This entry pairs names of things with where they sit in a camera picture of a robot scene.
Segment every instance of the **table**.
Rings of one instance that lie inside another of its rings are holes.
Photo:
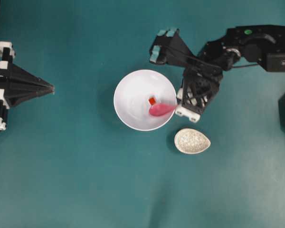
[[[285,0],[2,1],[0,40],[56,93],[11,110],[0,133],[0,228],[285,228],[285,73],[226,72],[197,124],[137,132],[113,107],[137,69],[180,86],[181,68],[148,62],[159,29],[178,27],[197,53],[261,24],[285,25]],[[178,152],[184,127],[211,147]]]

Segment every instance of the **white ceramic dish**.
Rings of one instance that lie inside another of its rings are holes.
[[[121,121],[139,131],[151,131],[165,125],[174,111],[160,117],[149,114],[149,98],[176,105],[176,93],[172,83],[153,70],[137,70],[125,76],[114,93],[114,108]]]
[[[201,132],[185,128],[176,133],[174,137],[176,148],[186,154],[197,154],[210,147],[210,140]]]

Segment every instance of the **speckled dish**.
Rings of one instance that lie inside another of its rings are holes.
[[[210,140],[201,132],[185,128],[177,132],[174,137],[176,148],[186,154],[197,154],[210,147]]]

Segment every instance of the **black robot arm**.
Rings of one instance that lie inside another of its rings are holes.
[[[266,71],[285,72],[285,26],[229,28],[222,38],[207,42],[197,56],[180,38],[178,29],[160,30],[150,55],[153,64],[185,68],[176,114],[197,122],[219,91],[222,72],[232,69],[241,57]]]

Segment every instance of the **black cable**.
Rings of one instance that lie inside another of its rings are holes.
[[[175,49],[175,48],[173,48],[173,47],[169,47],[169,46],[166,46],[166,45],[159,45],[159,46],[160,46],[160,47],[165,47],[165,48],[168,48],[168,49],[172,49],[172,50],[174,50],[174,51],[177,51],[177,52],[183,54],[184,56],[186,56],[187,58],[193,59],[193,60],[198,61],[198,62],[200,62],[200,63],[203,63],[203,64],[205,64],[205,65],[208,65],[208,66],[211,66],[211,67],[216,67],[216,68],[220,68],[220,69],[221,69],[221,67],[218,66],[218,65],[211,64],[211,63],[207,63],[207,62],[205,62],[205,61],[203,61],[203,60],[201,60],[201,59],[199,59],[199,58],[197,58],[197,57],[195,57],[195,56],[189,56],[189,55],[187,55],[186,53],[183,53],[182,51],[179,51],[178,49]]]
[[[254,67],[254,66],[258,66],[258,64],[250,64],[250,65],[242,65],[242,66],[233,66],[232,68],[244,68],[244,67]]]

